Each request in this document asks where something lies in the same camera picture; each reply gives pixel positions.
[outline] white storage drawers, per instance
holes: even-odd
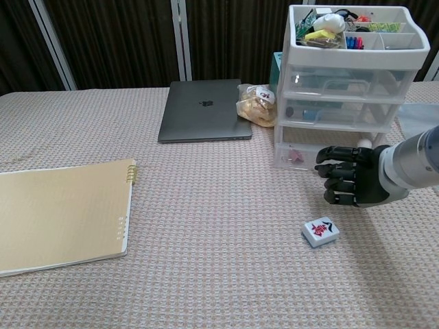
[[[296,43],[296,23],[316,7],[371,22],[346,23],[338,49]],[[359,38],[364,48],[353,49]],[[429,50],[404,7],[291,5],[276,91],[275,166],[310,169],[324,147],[356,147],[363,138],[382,144]]]

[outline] snack bag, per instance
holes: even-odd
[[[239,101],[236,103],[240,117],[262,127],[276,125],[276,97],[267,85],[240,84]]]

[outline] table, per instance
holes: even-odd
[[[255,126],[250,141],[159,145],[167,92],[0,98],[0,171],[139,165],[128,255],[0,279],[0,327],[437,328],[431,188],[329,205],[323,179],[272,168],[272,130]],[[408,99],[437,95],[438,83],[415,83]],[[388,139],[402,139],[397,123]],[[322,216],[341,234],[312,249],[300,227]]]

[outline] black robotic glove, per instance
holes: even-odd
[[[324,183],[324,199],[330,204],[369,207],[387,203],[389,193],[380,184],[381,152],[388,145],[376,149],[330,146],[318,152],[315,169]],[[321,164],[324,161],[344,161]]]

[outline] robotic hand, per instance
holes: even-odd
[[[343,162],[321,164],[327,160]],[[388,204],[414,188],[439,185],[439,126],[392,147],[326,147],[316,162],[319,176],[328,178],[324,198],[330,204]]]

